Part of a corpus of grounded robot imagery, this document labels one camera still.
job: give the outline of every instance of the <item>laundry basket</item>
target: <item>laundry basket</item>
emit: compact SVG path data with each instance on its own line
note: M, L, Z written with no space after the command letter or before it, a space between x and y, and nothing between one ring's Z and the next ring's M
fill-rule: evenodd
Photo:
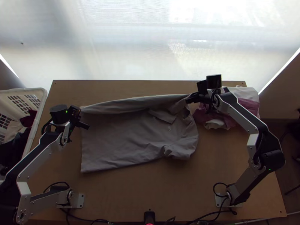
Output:
M28 110L36 110L36 117L22 158L25 157L30 151L38 129L46 98L47 91L44 88L16 88L0 91L0 144L3 143L8 125L12 120L19 121L20 118L29 116Z

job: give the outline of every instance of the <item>white cloth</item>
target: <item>white cloth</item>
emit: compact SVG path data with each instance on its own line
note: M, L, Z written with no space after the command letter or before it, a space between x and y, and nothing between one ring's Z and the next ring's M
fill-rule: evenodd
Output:
M26 127L23 127L21 122L11 121L7 127L3 143L10 142L16 137L17 133L24 133L25 130Z
M187 160L198 130L186 94L135 97L86 106L81 129L81 172L125 167L172 157Z

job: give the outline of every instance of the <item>black cable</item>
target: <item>black cable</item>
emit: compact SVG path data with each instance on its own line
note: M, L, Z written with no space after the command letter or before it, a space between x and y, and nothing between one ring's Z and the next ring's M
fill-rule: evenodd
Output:
M59 181L59 182L55 182L55 183L49 185L49 186L43 191L43 193L45 193L50 187L52 187L52 186L54 186L54 185L57 185L57 184L65 184L65 185L67 186L67 188L70 188L70 185L69 185L67 182L65 182L65 181ZM70 199L69 199L69 193L70 193L70 191L72 191L72 190L69 190L69 192L68 192L68 194L67 194L67 202L68 202L69 205L70 205ZM60 210L63 211L63 212L66 214L66 222L67 222L68 225L70 225L70 222L69 222L69 216L70 216L70 217L73 217L73 218L75 218L75 219L77 219L77 220L80 220L80 221L91 222L91 224L93 224L93 223L98 223L98 222L99 222L99 223L108 223L108 224L112 224L112 223L110 223L110 222L109 222L108 220L106 220L106 219L95 219L95 220L91 220L91 219L83 219L83 218L80 218L80 217L76 217L76 216L70 214L70 208L68 208L67 211L64 211L62 208L60 208Z
M221 197L221 198L227 197L227 195L218 195L218 194L216 193L215 187L216 187L217 185L225 185L226 187L228 187L227 184L224 184L224 183L222 183L222 182L218 182L218 183L215 183L215 184L213 185L213 193L214 193L216 196Z
M279 138L279 143L282 144L283 140L284 140L284 137L288 134L289 132L288 131L285 131L283 133L283 135L281 135L281 137Z
M90 225L93 225L94 223L105 223L105 224L110 224L109 221L105 219L95 219Z
M70 209L68 209L67 213L66 213L66 222L68 225L70 225L70 222L69 222L69 212L70 212Z
M52 118L42 126L42 135L45 133L45 128L50 124L51 121L52 121Z
M55 182L55 183L49 185L49 186L43 191L43 193L45 193L49 188L51 188L52 186L57 185L57 184L65 184L68 188L70 188L70 185L69 185L67 182L59 181L59 182Z
M224 211L222 211L223 204L224 204L224 202L225 202L227 199L228 199L228 197L226 197L226 198L222 201L219 211L205 214L205 215L202 216L202 217L199 217L199 218L197 218L197 219L195 219L195 220L192 220L192 221L187 222L186 225L190 225L190 224L195 223L195 222L213 222L213 221L217 220L217 218L219 217L219 215L220 215L221 213L231 212L230 210L224 210ZM207 217L207 216L210 216L210 215L213 215L213 214L217 214L217 216L216 216L214 219L211 219L211 220L202 220L203 218L205 218L205 217Z
M174 217L172 217L172 218L166 220L166 222L164 222L163 225L167 225L169 222L174 222L174 221L175 221L175 218L176 218L176 216L174 216Z
M212 213L208 213L208 214L206 214L206 215L204 215L204 216L202 216L202 217L199 217L199 218L197 218L197 219L195 219L195 220L193 220L193 221L189 221L189 222L186 223L186 225L190 225L190 224L192 224L192 223L194 223L194 222L213 222L213 221L217 220L217 218L220 216L221 213L229 213L229 212L231 212L233 215L237 215L237 212L234 211L232 208L229 208L229 210L223 210L223 211L222 211L223 204L224 204L224 202L225 202L227 199L229 199L229 197L228 197L227 195L218 195L218 194L216 194L215 187L216 187L217 185L225 185L226 187L228 187L228 185L225 184L225 183L222 183L222 182L218 182L218 183L215 183L215 184L213 185L213 192L214 192L214 194L215 194L216 196L218 196L218 197L225 198L225 199L222 201L221 205L220 205L219 211L215 211L215 212L212 212ZM212 220L202 220L203 218L205 218L205 217L207 217L207 216L210 216L210 215L213 215L213 214L217 214L217 216L216 216L214 219L212 219Z

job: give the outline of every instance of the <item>floor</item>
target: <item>floor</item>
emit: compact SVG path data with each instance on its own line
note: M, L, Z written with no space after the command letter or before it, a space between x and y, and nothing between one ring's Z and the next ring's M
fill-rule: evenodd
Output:
M284 133L286 121L274 122L274 120L265 121L268 124L269 130L278 138ZM300 188L284 195L285 192L300 184L300 165L292 159L292 156L300 156L300 143L298 143L291 135L287 135L282 143L282 149L286 157L286 164L283 168L276 171L276 176L285 203L286 212L293 213L300 211ZM288 217L273 218L259 222L249 222L251 225L293 225L299 224L300 213L289 215ZM28 225L64 225L65 222L50 222L50 221L29 221ZM86 222L71 221L71 225L90 224Z

